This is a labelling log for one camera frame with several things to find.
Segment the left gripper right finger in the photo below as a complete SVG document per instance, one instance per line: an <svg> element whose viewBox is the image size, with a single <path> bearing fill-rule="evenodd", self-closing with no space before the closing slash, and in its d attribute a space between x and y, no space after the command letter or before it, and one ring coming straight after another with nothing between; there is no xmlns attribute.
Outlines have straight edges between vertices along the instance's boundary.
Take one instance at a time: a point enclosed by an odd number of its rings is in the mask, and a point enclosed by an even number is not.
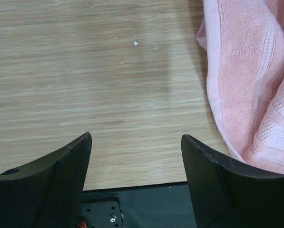
<svg viewBox="0 0 284 228"><path fill-rule="evenodd" d="M181 151L199 228L284 228L284 175L222 154L190 135Z"/></svg>

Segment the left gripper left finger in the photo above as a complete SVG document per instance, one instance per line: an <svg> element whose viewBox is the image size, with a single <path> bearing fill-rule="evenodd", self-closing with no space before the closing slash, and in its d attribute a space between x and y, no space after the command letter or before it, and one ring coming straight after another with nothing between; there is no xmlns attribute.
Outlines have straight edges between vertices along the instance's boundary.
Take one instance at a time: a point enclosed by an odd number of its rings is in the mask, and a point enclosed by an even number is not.
<svg viewBox="0 0 284 228"><path fill-rule="evenodd" d="M74 228L92 147L84 133L0 174L0 228Z"/></svg>

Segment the long pink towel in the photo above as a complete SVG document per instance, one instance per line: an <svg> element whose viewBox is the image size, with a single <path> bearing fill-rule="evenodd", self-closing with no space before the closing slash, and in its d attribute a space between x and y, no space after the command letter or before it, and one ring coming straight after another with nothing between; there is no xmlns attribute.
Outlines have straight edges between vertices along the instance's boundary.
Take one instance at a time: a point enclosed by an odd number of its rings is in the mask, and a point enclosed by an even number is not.
<svg viewBox="0 0 284 228"><path fill-rule="evenodd" d="M284 174L284 0L205 0L196 39L207 96L231 155Z"/></svg>

